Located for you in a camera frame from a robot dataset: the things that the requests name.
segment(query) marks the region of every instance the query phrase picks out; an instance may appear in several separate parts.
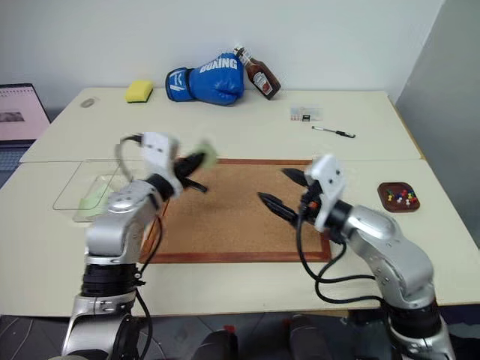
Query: blue boxing glove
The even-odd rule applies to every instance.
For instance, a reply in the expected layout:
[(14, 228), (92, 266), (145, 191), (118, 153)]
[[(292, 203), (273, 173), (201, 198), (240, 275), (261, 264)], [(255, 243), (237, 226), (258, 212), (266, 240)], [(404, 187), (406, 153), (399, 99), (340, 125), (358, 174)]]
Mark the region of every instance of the blue boxing glove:
[(198, 99), (230, 105), (243, 95), (243, 65), (231, 52), (197, 69), (180, 67), (166, 75), (165, 89), (173, 101)]

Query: yellow sponge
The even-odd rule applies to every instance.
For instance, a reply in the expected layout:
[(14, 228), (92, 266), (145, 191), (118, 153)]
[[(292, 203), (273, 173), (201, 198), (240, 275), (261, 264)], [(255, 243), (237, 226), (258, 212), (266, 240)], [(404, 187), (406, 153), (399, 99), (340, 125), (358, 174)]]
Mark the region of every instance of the yellow sponge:
[(146, 103), (153, 91), (153, 82), (149, 80), (135, 80), (128, 86), (125, 100), (128, 103)]

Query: laptop screen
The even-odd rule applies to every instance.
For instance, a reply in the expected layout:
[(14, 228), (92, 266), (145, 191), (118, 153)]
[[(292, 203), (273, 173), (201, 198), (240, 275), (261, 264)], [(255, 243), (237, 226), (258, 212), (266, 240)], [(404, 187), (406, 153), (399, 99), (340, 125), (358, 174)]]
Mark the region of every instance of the laptop screen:
[(0, 85), (0, 142), (36, 140), (49, 124), (32, 84)]

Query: laptop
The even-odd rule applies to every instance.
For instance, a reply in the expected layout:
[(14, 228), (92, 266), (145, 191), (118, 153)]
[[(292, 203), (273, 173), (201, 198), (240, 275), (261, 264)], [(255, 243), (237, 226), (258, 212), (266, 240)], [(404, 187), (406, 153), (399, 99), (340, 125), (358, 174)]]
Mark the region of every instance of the laptop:
[(32, 84), (0, 85), (0, 186), (49, 124)]

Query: sauce bottle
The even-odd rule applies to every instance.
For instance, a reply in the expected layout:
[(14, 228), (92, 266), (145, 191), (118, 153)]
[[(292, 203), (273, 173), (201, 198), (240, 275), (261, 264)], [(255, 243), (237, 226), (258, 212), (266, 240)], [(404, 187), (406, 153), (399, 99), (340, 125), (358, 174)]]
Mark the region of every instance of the sauce bottle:
[(236, 46), (233, 52), (244, 65), (248, 79), (260, 90), (263, 96), (269, 100), (272, 99), (280, 90), (281, 85), (267, 65), (252, 58), (243, 46)]

